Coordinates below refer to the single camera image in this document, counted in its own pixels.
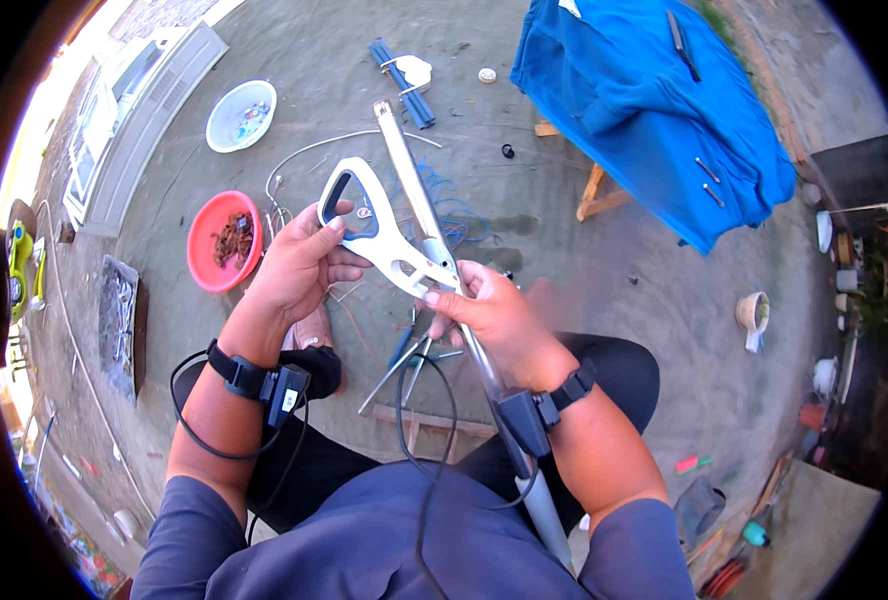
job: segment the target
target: wooden sawhorse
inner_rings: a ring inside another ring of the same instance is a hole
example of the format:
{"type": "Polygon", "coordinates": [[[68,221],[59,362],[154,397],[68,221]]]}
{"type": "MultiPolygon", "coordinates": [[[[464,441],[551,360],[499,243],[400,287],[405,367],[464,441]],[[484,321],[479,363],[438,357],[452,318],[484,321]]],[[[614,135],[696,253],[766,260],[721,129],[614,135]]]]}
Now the wooden sawhorse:
{"type": "MultiPolygon", "coordinates": [[[[549,123],[547,119],[542,118],[541,122],[534,126],[534,135],[538,138],[560,136],[560,131],[549,123]]],[[[591,176],[587,178],[584,193],[580,195],[580,204],[577,205],[577,221],[583,223],[584,219],[591,215],[626,205],[631,200],[633,200],[631,195],[621,189],[611,175],[601,168],[601,165],[594,163],[594,167],[591,169],[591,176]],[[612,191],[603,194],[602,190],[607,188],[611,188],[612,191]]]]}

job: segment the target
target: blue cloth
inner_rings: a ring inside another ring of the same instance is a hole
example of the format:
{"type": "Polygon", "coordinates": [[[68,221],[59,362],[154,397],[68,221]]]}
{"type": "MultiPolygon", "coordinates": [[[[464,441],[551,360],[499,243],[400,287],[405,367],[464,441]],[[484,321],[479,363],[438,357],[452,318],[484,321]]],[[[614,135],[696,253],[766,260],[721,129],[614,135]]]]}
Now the blue cloth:
{"type": "MultiPolygon", "coordinates": [[[[339,488],[292,531],[246,547],[234,512],[190,477],[167,482],[131,598],[429,598],[414,558],[428,480],[384,464],[339,488]]],[[[434,491],[424,558],[451,598],[682,598],[694,591],[675,514],[637,500],[596,528],[579,583],[514,509],[451,469],[434,491]]]]}
{"type": "Polygon", "coordinates": [[[677,0],[576,6],[581,18],[531,0],[510,81],[631,196],[704,256],[794,196],[794,165],[744,67],[697,12],[677,0]],[[701,82],[675,50],[667,10],[701,82]]]}

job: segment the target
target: blue metal bar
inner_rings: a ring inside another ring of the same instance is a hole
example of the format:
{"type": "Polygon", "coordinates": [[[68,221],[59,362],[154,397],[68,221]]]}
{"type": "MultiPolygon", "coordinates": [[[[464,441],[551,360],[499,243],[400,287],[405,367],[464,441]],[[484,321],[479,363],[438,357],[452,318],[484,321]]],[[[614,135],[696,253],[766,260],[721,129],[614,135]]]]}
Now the blue metal bar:
{"type": "MultiPolygon", "coordinates": [[[[367,49],[370,51],[371,56],[374,57],[374,60],[377,61],[378,66],[381,66],[394,58],[394,55],[390,52],[388,44],[380,37],[369,43],[367,49]]],[[[401,70],[398,69],[393,62],[384,68],[387,69],[387,74],[390,75],[392,80],[394,80],[394,84],[397,85],[398,90],[404,91],[412,87],[411,84],[404,79],[401,70]]],[[[403,106],[410,113],[411,118],[414,119],[414,123],[417,124],[418,128],[423,130],[435,124],[435,114],[431,112],[431,107],[428,106],[428,103],[424,100],[421,92],[415,89],[403,94],[402,102],[403,106]]]]}

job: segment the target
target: dark pants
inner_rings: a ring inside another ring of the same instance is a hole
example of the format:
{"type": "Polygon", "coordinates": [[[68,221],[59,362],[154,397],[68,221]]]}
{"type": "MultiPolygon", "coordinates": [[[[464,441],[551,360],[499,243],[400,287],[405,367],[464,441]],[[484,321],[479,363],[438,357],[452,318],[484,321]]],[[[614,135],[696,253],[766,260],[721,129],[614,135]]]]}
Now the dark pants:
{"type": "MultiPolygon", "coordinates": [[[[597,385],[627,415],[638,432],[644,433],[657,406],[660,388],[660,375],[654,356],[637,343],[617,338],[576,333],[559,333],[557,337],[577,360],[590,358],[594,362],[597,385]]],[[[280,362],[297,365],[310,373],[310,387],[306,394],[310,401],[330,396],[341,385],[341,359],[330,347],[281,352],[280,362]]],[[[185,368],[174,382],[174,393],[181,407],[187,401],[204,364],[201,361],[185,368]]],[[[303,402],[299,402],[293,412],[297,412],[301,406],[303,402]]],[[[278,533],[289,531],[306,520],[338,488],[380,464],[324,437],[308,425],[300,455],[294,460],[277,496],[270,506],[266,506],[291,459],[303,426],[297,418],[285,420],[278,441],[258,458],[247,487],[247,508],[259,514],[278,533]]],[[[273,429],[264,426],[261,443],[266,444],[273,433],[273,429]]],[[[585,510],[561,481],[553,454],[544,457],[538,464],[546,478],[564,531],[570,532],[585,510]]],[[[514,468],[499,436],[488,439],[454,467],[508,502],[519,496],[514,484],[514,468]]],[[[530,522],[524,505],[519,507],[524,518],[530,522]]]]}

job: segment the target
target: person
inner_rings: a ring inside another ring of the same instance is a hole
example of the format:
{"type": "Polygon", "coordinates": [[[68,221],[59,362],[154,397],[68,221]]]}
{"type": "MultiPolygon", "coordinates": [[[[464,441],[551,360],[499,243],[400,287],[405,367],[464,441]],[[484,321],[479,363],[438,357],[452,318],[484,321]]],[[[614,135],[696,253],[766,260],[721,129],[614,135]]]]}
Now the person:
{"type": "MultiPolygon", "coordinates": [[[[337,213],[351,209],[342,199],[337,213]]],[[[321,227],[317,215],[311,205],[275,236],[216,343],[266,369],[310,373],[293,412],[342,386],[322,301],[329,285],[370,266],[340,246],[342,217],[321,227]]],[[[507,376],[534,391],[557,389],[584,358],[596,367],[593,389],[561,411],[552,453],[538,462],[565,530],[590,516],[578,579],[541,544],[523,505],[488,508],[519,496],[500,438],[441,467],[420,523],[431,483],[415,465],[380,464],[309,425],[282,480],[304,427],[292,415],[256,460],[220,458],[178,424],[132,598],[694,597],[666,486],[641,438],[657,403],[654,357],[633,342],[556,335],[509,279],[458,266],[470,295],[425,295],[437,313],[432,337],[460,344],[449,325],[467,324],[507,376]],[[248,509],[279,535],[248,547],[248,509]],[[428,572],[415,551],[419,530],[428,572]]],[[[175,385],[187,425],[215,449],[255,452],[274,433],[264,405],[227,390],[205,365],[175,385]]]]}

